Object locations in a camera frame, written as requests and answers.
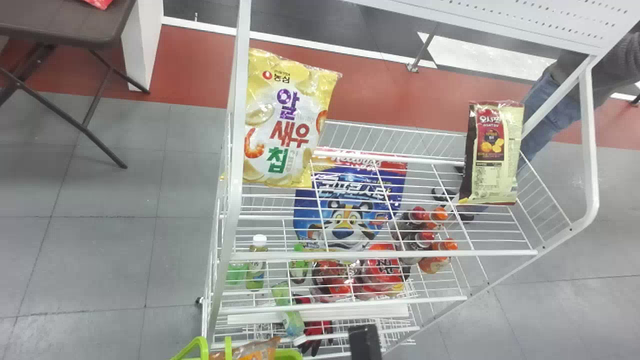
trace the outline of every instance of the nutrition label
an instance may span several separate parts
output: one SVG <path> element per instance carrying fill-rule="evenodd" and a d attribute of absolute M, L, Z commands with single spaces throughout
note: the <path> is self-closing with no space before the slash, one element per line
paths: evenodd
<path fill-rule="evenodd" d="M 502 163 L 476 163 L 476 184 L 485 190 L 491 191 L 498 188 Z"/>

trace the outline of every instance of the red floor stripe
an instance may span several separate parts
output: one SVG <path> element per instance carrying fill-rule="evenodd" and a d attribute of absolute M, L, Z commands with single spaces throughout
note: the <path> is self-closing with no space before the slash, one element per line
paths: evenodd
<path fill-rule="evenodd" d="M 252 40 L 251 45 L 309 65 L 343 73 L 334 91 L 330 118 L 466 131 L 468 100 L 519 100 L 529 86 L 435 69 L 409 73 L 403 64 Z M 12 40 L 0 64 L 13 64 L 29 44 Z M 113 77 L 106 97 L 224 108 L 227 105 L 233 38 L 163 26 L 151 95 L 128 91 Z M 120 49 L 105 56 L 122 68 Z M 93 95 L 104 67 L 86 51 L 61 47 L 29 85 L 40 91 Z M 609 99 L 596 112 L 599 146 L 640 150 L 640 111 Z M 580 143 L 579 124 L 558 134 L 560 142 Z"/>

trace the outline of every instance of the shrimp chip bag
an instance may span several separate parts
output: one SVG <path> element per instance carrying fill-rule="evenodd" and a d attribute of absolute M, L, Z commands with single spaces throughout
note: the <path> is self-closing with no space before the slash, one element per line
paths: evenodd
<path fill-rule="evenodd" d="M 301 186 L 324 128 L 333 88 L 341 76 L 249 49 L 245 182 Z"/>

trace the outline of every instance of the green bottle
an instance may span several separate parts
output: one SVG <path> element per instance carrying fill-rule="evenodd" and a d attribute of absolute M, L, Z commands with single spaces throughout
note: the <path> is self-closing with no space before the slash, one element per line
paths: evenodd
<path fill-rule="evenodd" d="M 253 235 L 253 245 L 249 246 L 249 251 L 267 251 L 267 237 L 258 234 Z M 249 263 L 249 269 L 246 271 L 246 288 L 249 290 L 262 289 L 264 286 L 264 261 L 252 261 Z"/>
<path fill-rule="evenodd" d="M 230 263 L 227 270 L 227 285 L 238 285 L 244 280 L 248 269 L 248 263 Z"/>

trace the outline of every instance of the blue jeans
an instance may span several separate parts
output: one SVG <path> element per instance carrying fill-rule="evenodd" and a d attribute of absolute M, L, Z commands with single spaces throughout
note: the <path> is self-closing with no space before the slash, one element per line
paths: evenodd
<path fill-rule="evenodd" d="M 551 74 L 544 72 L 522 101 L 524 104 L 523 121 L 527 122 L 531 115 L 547 101 L 559 86 L 560 85 L 551 78 Z M 572 97 L 565 96 L 564 99 L 560 100 L 556 107 L 551 109 L 547 116 L 543 117 L 538 125 L 522 139 L 520 151 L 522 151 L 522 154 L 527 160 L 531 161 L 533 157 L 553 139 L 555 134 L 558 134 L 579 119 L 580 102 Z M 520 158 L 518 168 L 521 168 L 522 165 L 524 165 L 524 160 Z M 486 209 L 486 206 L 458 206 L 458 211 L 462 212 L 481 213 Z"/>

